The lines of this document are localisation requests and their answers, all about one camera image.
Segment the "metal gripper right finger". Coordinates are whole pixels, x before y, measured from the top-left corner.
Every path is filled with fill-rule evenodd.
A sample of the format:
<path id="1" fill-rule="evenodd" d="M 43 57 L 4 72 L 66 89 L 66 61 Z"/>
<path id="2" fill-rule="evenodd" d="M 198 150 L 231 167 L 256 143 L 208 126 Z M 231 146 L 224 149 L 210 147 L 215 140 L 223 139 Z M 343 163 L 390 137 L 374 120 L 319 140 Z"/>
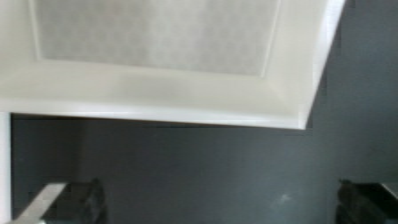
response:
<path id="1" fill-rule="evenodd" d="M 398 182 L 342 181 L 334 224 L 398 224 Z"/>

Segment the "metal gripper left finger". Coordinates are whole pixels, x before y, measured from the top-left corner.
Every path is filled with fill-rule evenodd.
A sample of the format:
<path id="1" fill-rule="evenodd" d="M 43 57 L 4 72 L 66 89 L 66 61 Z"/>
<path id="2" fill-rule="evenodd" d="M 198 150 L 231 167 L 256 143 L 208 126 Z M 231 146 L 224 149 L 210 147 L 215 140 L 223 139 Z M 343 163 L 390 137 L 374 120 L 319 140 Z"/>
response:
<path id="1" fill-rule="evenodd" d="M 107 197 L 100 180 L 50 183 L 8 224 L 107 224 Z"/>

